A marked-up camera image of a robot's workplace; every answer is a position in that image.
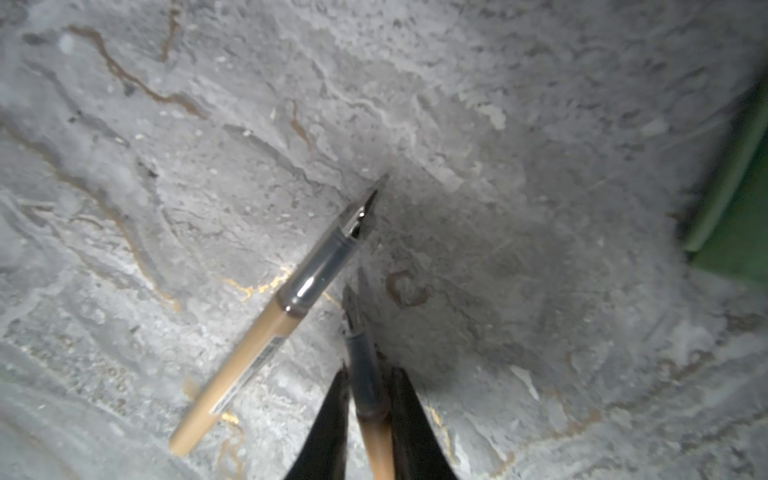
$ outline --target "green object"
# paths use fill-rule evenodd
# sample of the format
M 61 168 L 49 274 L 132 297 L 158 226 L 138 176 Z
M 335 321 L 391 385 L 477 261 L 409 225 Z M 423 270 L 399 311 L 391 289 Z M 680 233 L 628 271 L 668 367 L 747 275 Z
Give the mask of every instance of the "green object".
M 684 239 L 695 267 L 768 286 L 768 82 Z

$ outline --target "marble surface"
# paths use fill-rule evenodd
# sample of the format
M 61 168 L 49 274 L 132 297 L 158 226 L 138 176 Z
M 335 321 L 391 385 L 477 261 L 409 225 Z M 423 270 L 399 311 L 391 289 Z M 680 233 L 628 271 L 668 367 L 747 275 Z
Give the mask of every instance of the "marble surface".
M 767 31 L 748 0 L 1 0 L 0 478 L 282 478 L 349 272 L 237 425 L 167 438 L 385 171 L 352 267 L 458 476 L 768 477 L 768 299 L 677 242 Z

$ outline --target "fountain pen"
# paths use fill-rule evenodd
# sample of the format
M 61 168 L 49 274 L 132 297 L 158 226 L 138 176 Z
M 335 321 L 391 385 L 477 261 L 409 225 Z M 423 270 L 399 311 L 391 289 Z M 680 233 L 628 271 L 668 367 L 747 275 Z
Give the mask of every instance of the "fountain pen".
M 372 210 L 385 182 L 386 176 L 344 210 L 275 293 L 176 427 L 168 441 L 172 453 L 186 455 L 197 445 L 237 392 L 299 325 L 370 231 Z

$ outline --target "pen label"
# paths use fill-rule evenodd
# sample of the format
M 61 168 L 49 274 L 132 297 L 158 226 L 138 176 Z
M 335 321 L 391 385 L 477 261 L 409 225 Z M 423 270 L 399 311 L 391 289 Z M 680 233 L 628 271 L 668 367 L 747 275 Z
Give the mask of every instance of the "pen label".
M 277 349 L 279 349 L 280 346 L 283 345 L 283 342 L 286 341 L 286 338 L 287 337 L 282 335 L 275 335 L 272 337 L 272 339 L 264 346 L 264 348 L 261 349 L 261 352 L 256 355 L 256 358 L 253 359 L 250 365 L 243 371 L 243 373 L 240 374 L 239 377 L 237 377 L 237 380 L 235 380 L 227 392 L 221 396 L 219 401 L 216 402 L 213 407 L 211 407 L 211 415 L 221 415 L 224 413 L 224 410 L 227 409 L 234 396 L 237 395 L 240 389 L 242 389 L 243 386 L 248 383 L 248 380 L 256 375 L 256 372 L 258 372 L 261 367 L 272 358 Z

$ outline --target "pen nib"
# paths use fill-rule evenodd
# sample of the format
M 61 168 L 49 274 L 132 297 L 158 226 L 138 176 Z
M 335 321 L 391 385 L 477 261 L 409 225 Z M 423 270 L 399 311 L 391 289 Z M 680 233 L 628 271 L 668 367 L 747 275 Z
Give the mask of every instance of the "pen nib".
M 361 202 L 350 206 L 352 214 L 345 216 L 346 219 L 342 222 L 342 232 L 344 232 L 344 235 L 354 239 L 360 238 L 362 225 L 366 222 L 366 218 L 371 216 L 373 206 L 376 204 L 376 200 L 379 198 L 379 194 L 388 179 L 388 174 L 383 175 L 376 181 Z

